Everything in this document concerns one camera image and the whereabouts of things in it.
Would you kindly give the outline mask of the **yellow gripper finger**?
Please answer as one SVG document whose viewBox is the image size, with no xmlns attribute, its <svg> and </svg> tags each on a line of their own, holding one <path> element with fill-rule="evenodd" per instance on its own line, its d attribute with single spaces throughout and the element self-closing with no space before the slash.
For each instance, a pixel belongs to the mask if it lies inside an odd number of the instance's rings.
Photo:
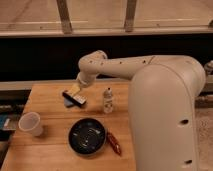
<svg viewBox="0 0 213 171">
<path fill-rule="evenodd" d="M 75 83 L 75 84 L 73 84 L 73 85 L 71 86 L 71 88 L 68 90 L 68 94 L 69 94 L 69 95 L 75 95 L 75 94 L 77 94 L 77 93 L 80 92 L 80 91 L 81 91 L 80 86 L 79 86 L 77 83 Z"/>
</svg>

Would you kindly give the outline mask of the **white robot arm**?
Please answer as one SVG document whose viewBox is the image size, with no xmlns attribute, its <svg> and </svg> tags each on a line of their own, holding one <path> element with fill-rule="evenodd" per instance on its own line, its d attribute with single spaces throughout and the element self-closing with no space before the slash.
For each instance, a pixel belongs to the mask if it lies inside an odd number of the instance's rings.
<svg viewBox="0 0 213 171">
<path fill-rule="evenodd" d="M 110 59 L 98 50 L 80 58 L 76 81 L 98 75 L 130 81 L 128 112 L 136 171 L 200 171 L 195 99 L 206 83 L 203 66 L 186 55 Z"/>
</svg>

